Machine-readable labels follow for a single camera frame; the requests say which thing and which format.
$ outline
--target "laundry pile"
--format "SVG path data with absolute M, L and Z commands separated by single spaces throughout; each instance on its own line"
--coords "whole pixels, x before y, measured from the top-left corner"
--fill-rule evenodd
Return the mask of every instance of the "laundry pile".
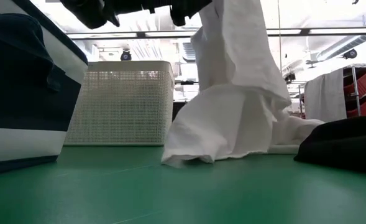
M 296 153 L 322 124 L 288 116 L 290 97 L 270 53 L 260 0 L 214 0 L 192 37 L 201 93 L 178 113 L 162 162 Z
M 366 117 L 323 124 L 283 112 L 291 101 L 260 0 L 213 0 L 199 14 L 191 43 L 201 92 L 177 114 L 164 164 L 298 153 L 296 161 L 366 172 Z

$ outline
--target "navy fabric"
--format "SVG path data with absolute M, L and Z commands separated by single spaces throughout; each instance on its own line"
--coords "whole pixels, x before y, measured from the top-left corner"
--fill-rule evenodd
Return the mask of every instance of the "navy fabric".
M 80 86 L 53 64 L 34 18 L 0 14 L 0 128 L 67 131 Z
M 55 36 L 63 45 L 67 46 L 76 56 L 78 56 L 85 64 L 88 64 L 86 55 L 78 46 L 64 34 L 47 16 L 45 16 L 30 0 L 12 0 L 28 15 L 39 21 L 45 29 Z
M 295 160 L 366 172 L 366 116 L 318 126 L 300 144 Z
M 26 168 L 30 166 L 36 166 L 47 162 L 55 162 L 58 156 L 42 156 L 28 159 L 16 159 L 12 161 L 0 162 L 0 173 L 10 170 Z
M 173 102 L 172 121 L 176 119 L 177 113 L 186 105 L 186 102 Z

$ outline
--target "fluorescent light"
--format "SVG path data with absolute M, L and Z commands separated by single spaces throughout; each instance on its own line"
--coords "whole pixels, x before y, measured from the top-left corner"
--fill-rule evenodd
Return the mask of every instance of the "fluorescent light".
M 363 28 L 348 28 L 348 29 L 311 29 L 310 34 L 353 34 L 366 33 L 366 27 Z
M 122 47 L 110 47 L 110 48 L 103 48 L 102 52 L 118 52 L 122 50 Z
M 267 35 L 297 35 L 301 32 L 300 29 L 282 29 L 282 30 L 278 30 L 278 29 L 272 29 L 272 30 L 267 30 Z
M 195 31 L 170 31 L 170 32 L 146 32 L 145 35 L 147 37 L 176 37 L 176 36 L 185 36 L 191 37 L 196 33 Z
M 133 39 L 137 37 L 135 32 L 100 33 L 100 34 L 67 34 L 72 40 L 87 39 Z

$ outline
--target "metal rack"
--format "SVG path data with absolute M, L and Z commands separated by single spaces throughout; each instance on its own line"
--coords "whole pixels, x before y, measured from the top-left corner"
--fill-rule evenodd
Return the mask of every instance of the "metal rack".
M 344 68 L 351 68 L 352 71 L 352 79 L 354 82 L 354 95 L 355 100 L 357 101 L 357 109 L 358 109 L 358 116 L 361 116 L 361 105 L 360 105 L 360 97 L 358 92 L 358 85 L 357 85 L 357 73 L 355 71 L 356 68 L 366 68 L 366 63 L 357 63 L 357 64 L 351 64 L 349 66 L 346 66 Z
M 292 81 L 289 83 L 289 85 L 298 85 L 298 94 L 299 94 L 299 108 L 300 108 L 300 117 L 303 117 L 303 103 L 301 102 L 301 90 L 302 86 L 305 84 L 305 81 Z

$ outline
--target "white towel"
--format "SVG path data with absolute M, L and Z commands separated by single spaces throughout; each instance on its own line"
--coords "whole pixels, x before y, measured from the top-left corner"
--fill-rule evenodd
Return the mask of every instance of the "white towel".
M 343 69 L 321 75 L 304 87 L 306 118 L 330 122 L 347 118 L 343 89 Z

